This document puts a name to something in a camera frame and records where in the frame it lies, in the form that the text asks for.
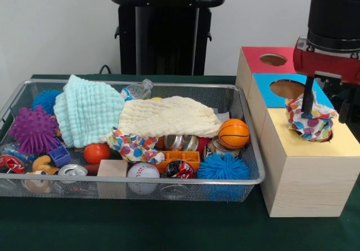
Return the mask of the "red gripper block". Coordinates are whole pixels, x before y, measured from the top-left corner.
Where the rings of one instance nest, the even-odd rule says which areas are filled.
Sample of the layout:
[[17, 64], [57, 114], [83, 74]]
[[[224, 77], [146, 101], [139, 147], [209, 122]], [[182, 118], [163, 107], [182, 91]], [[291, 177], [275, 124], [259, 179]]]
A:
[[323, 53], [303, 51], [294, 48], [294, 69], [297, 73], [306, 75], [302, 118], [310, 118], [314, 96], [312, 92], [315, 76], [340, 79], [346, 85], [338, 94], [342, 100], [339, 120], [341, 123], [357, 122], [357, 86], [359, 85], [359, 59], [350, 56], [333, 56]]

